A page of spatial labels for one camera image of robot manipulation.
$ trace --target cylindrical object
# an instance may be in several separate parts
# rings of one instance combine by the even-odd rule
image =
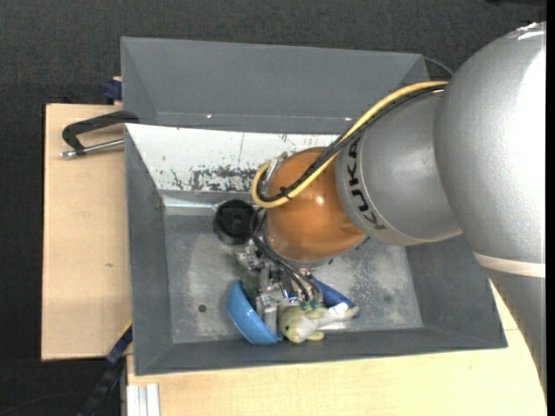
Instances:
[[[411,245],[460,234],[434,158],[434,115],[441,97],[423,94],[395,107],[337,157],[343,208],[375,240]]]
[[[545,43],[545,24],[534,24],[487,45],[457,71],[435,121],[454,214],[497,270],[545,263]]]

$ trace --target blue plastic object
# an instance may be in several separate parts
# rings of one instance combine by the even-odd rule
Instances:
[[[347,296],[342,295],[336,289],[331,288],[323,282],[320,282],[315,277],[312,277],[312,281],[317,285],[317,287],[322,291],[323,302],[326,307],[335,307],[339,303],[346,303],[349,308],[354,307],[355,303],[351,301]]]
[[[113,101],[120,101],[122,99],[121,82],[110,79],[104,83],[103,94],[105,97]]]
[[[225,310],[241,334],[251,344],[269,345],[283,339],[280,334],[274,335],[260,319],[246,298],[241,281],[236,281],[232,285],[225,303]]]

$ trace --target black carpet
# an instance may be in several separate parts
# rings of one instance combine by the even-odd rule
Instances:
[[[74,414],[102,370],[101,361],[39,361],[41,106],[105,103],[120,36],[412,51],[457,68],[496,37],[545,20],[545,3],[0,0],[0,416]],[[113,397],[102,414],[117,412]]]

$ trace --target small toy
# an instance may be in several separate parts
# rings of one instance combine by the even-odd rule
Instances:
[[[321,341],[325,334],[318,331],[334,322],[348,321],[359,313],[360,309],[339,303],[327,309],[318,306],[315,309],[302,309],[299,305],[284,306],[277,309],[277,321],[281,334],[291,342]]]

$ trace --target yellow cable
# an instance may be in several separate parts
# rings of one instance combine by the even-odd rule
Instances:
[[[441,88],[441,87],[445,87],[446,85],[447,85],[446,81],[423,81],[421,83],[415,83],[413,85],[408,85],[404,88],[397,89],[393,93],[385,96],[383,99],[378,101],[371,109],[369,109],[366,113],[364,113],[362,117],[359,120],[357,120],[356,123],[351,128],[349,128],[347,133],[345,133],[345,135],[339,140],[339,143],[343,142],[348,137],[350,137],[356,130],[362,127],[362,125],[364,125],[373,117],[375,117],[389,103],[392,103],[400,99],[401,97],[404,97],[405,95],[410,95],[412,93],[421,91],[423,89]],[[292,198],[295,198],[301,192],[303,192],[303,190],[306,189],[308,185],[310,185],[320,174],[322,174],[323,170],[326,169],[326,167],[331,163],[331,161],[337,155],[338,153],[335,153],[333,156],[327,159],[302,184],[300,184],[297,188],[292,190],[287,195],[287,197],[283,196],[282,198],[272,200],[271,202],[266,202],[258,196],[258,183],[260,182],[260,179],[264,175],[265,171],[270,167],[271,162],[264,163],[262,166],[260,166],[260,168],[258,168],[258,171],[255,174],[254,179],[252,180],[251,195],[252,195],[252,199],[254,200],[254,203],[263,208],[275,208],[277,206],[281,206],[289,202]]]

